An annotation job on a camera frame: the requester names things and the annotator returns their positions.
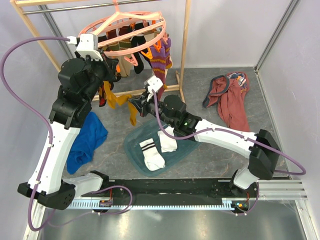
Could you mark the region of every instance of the red garment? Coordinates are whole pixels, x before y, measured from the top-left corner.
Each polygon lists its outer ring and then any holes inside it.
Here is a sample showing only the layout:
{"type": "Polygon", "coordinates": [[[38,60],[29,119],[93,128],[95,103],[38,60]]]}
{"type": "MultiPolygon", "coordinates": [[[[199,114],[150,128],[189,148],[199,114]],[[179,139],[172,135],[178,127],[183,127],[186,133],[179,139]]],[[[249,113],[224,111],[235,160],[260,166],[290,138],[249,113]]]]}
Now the red garment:
{"type": "Polygon", "coordinates": [[[250,90],[250,83],[247,75],[245,77],[246,84],[242,87],[239,86],[238,80],[235,78],[230,80],[225,76],[214,78],[211,83],[212,89],[207,96],[209,101],[206,105],[203,102],[203,105],[210,107],[218,102],[219,116],[228,128],[250,132],[244,106],[245,96],[250,90]]]}

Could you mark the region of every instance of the white wall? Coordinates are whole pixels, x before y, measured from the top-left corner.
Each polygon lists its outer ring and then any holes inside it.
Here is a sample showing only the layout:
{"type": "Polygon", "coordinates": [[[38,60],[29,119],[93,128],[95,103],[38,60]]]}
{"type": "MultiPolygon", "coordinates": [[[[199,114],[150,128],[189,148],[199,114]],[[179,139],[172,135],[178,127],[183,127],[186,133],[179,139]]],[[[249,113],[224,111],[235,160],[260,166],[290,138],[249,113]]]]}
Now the white wall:
{"type": "Polygon", "coordinates": [[[304,165],[302,182],[320,229],[320,2],[303,0],[260,76],[285,152],[304,165]]]}
{"type": "MultiPolygon", "coordinates": [[[[32,19],[43,36],[52,35],[39,15],[32,19]]],[[[15,43],[31,38],[27,27],[9,1],[0,8],[0,58],[15,43]]],[[[49,43],[60,61],[66,57],[56,42],[49,43]]],[[[40,46],[23,46],[8,58],[4,74],[9,85],[23,100],[45,116],[57,97],[57,71],[40,46]]],[[[20,105],[0,82],[0,238],[22,239],[27,225],[29,199],[18,194],[18,184],[27,182],[34,172],[47,131],[45,125],[20,105]]]]}
{"type": "MultiPolygon", "coordinates": [[[[91,0],[90,4],[111,0],[91,0]]],[[[162,0],[120,5],[122,12],[161,11],[172,39],[173,66],[180,67],[185,0],[162,0]]],[[[192,0],[185,66],[254,66],[290,0],[192,0]]],[[[88,1],[55,4],[50,8],[88,5],[88,1]]],[[[88,24],[112,15],[114,7],[53,14],[65,36],[77,35],[88,24]]]]}

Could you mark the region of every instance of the wooden drying rack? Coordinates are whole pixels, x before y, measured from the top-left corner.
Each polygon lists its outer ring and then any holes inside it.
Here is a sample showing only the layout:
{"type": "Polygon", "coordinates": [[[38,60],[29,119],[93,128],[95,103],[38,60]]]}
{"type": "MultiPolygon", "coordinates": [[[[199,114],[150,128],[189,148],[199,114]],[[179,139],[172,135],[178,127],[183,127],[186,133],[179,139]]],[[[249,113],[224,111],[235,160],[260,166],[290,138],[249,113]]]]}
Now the wooden drying rack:
{"type": "MultiPolygon", "coordinates": [[[[84,6],[77,6],[77,7],[65,7],[65,8],[56,8],[56,9],[48,9],[47,5],[51,4],[61,4],[61,3],[71,3],[71,2],[89,2],[89,0],[10,0],[11,4],[13,5],[16,12],[19,14],[21,19],[23,20],[24,24],[28,27],[30,32],[34,37],[40,37],[40,34],[32,23],[30,18],[28,17],[29,14],[41,14],[41,13],[50,13],[50,12],[62,12],[62,11],[69,11],[69,10],[76,10],[76,9],[89,9],[89,8],[96,8],[96,7],[106,7],[112,6],[112,3],[105,3],[105,4],[95,4],[95,5],[84,5],[84,6]],[[24,11],[23,7],[30,7],[30,6],[38,6],[40,10],[38,11],[24,11]]],[[[143,3],[143,2],[151,2],[157,0],[131,0],[131,1],[123,1],[118,2],[119,5],[122,4],[133,4],[133,3],[143,3]]],[[[190,15],[190,7],[191,7],[191,0],[185,0],[185,12],[184,12],[184,26],[183,26],[183,42],[182,42],[182,54],[181,54],[181,67],[180,67],[180,74],[178,71],[175,71],[175,77],[177,84],[175,85],[168,85],[165,92],[171,91],[179,91],[180,96],[183,102],[185,102],[185,96],[183,93],[183,80],[184,80],[184,69],[185,69],[185,59],[186,59],[186,47],[187,47],[187,36],[188,36],[188,26],[189,26],[189,15],[190,15]]],[[[57,71],[61,70],[61,66],[59,65],[57,59],[55,58],[54,54],[49,49],[48,45],[44,41],[38,41],[41,48],[50,59],[54,67],[57,71]]],[[[145,89],[139,90],[131,90],[125,92],[117,92],[115,95],[121,96],[123,94],[131,94],[132,96],[138,96],[142,94],[145,89]]],[[[98,100],[99,96],[94,97],[94,101],[98,100]]]]}

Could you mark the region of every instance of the blue cloth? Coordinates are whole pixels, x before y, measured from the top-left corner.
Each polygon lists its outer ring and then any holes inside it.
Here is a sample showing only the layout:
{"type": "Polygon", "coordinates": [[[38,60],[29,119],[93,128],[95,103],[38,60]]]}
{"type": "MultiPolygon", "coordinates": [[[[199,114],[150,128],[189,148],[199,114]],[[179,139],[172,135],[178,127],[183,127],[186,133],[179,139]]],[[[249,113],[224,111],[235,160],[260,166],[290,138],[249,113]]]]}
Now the blue cloth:
{"type": "Polygon", "coordinates": [[[107,135],[108,131],[98,116],[89,112],[66,160],[68,173],[74,174],[82,165],[91,162],[95,149],[107,139],[107,135]]]}

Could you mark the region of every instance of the white sock pair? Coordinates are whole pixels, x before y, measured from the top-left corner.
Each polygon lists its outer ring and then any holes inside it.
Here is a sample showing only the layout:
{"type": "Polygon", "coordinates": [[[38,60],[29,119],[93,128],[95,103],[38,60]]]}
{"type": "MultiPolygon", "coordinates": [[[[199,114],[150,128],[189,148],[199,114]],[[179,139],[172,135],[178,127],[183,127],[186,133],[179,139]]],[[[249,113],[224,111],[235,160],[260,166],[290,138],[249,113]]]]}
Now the white sock pair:
{"type": "MultiPolygon", "coordinates": [[[[171,136],[174,136],[174,128],[168,126],[165,131],[170,134],[171,136]]],[[[162,130],[158,131],[158,136],[160,139],[160,144],[161,144],[161,152],[166,153],[166,152],[173,152],[177,150],[177,141],[171,137],[168,137],[167,135],[164,134],[162,130]]]]}
{"type": "Polygon", "coordinates": [[[166,166],[165,160],[158,152],[152,138],[140,142],[140,147],[144,156],[144,163],[150,171],[163,169],[166,166]]]}

